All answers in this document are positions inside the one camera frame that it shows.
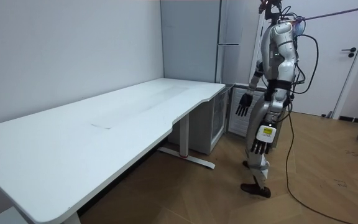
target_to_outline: wooden floor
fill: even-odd
[[[290,188],[304,203],[330,216],[358,223],[358,124],[293,113],[295,142],[289,160]],[[288,120],[270,161],[272,198],[240,190],[252,175],[241,162],[244,140],[222,137],[210,156],[215,170],[156,152],[88,210],[83,224],[338,223],[296,203],[287,192]]]

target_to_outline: robot finger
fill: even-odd
[[[267,143],[265,154],[266,154],[266,155],[269,154],[269,152],[270,152],[271,149],[272,149],[272,144],[271,144],[271,143]]]
[[[246,108],[245,107],[242,107],[241,108],[241,116],[244,116],[244,112],[246,111]]]
[[[250,152],[254,152],[255,151],[255,148],[256,148],[256,140],[254,141],[254,143],[252,143],[252,147],[251,147],[251,150]]]
[[[246,107],[246,113],[245,113],[245,116],[247,116],[248,109],[249,109],[249,107],[247,106],[247,107]]]
[[[236,115],[240,115],[240,109],[241,109],[241,105],[239,105],[239,107],[237,108],[237,111],[236,111]]]
[[[261,142],[260,142],[260,141],[258,141],[258,143],[256,144],[255,154],[259,154],[260,147],[262,147],[262,144],[261,144]]]
[[[259,155],[263,155],[265,153],[265,150],[266,150],[266,142],[263,142],[260,147]]]

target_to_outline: humanoid robot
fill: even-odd
[[[281,0],[261,0],[259,14],[265,12],[265,19],[272,24],[265,31],[261,43],[262,61],[257,62],[249,88],[242,96],[236,111],[245,116],[252,103],[254,91],[264,75],[268,81],[264,97],[256,102],[250,115],[246,135],[247,160],[243,164],[254,176],[254,184],[241,184],[241,189],[250,194],[269,198],[270,189],[265,186],[269,162],[264,154],[272,148],[280,115],[291,103],[291,87],[295,79],[295,67],[298,62],[296,52],[296,28],[299,22],[284,18],[281,13]],[[272,13],[272,7],[280,12]]]

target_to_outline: desk surface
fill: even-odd
[[[160,78],[0,124],[0,189],[61,223],[224,85]]]

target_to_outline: black shoe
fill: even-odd
[[[259,195],[265,198],[270,198],[272,196],[269,188],[265,187],[264,189],[261,189],[257,184],[241,184],[241,190],[252,195]]]
[[[247,161],[242,162],[242,165],[244,165],[246,168],[249,169],[249,166],[248,166],[248,162],[247,162]]]

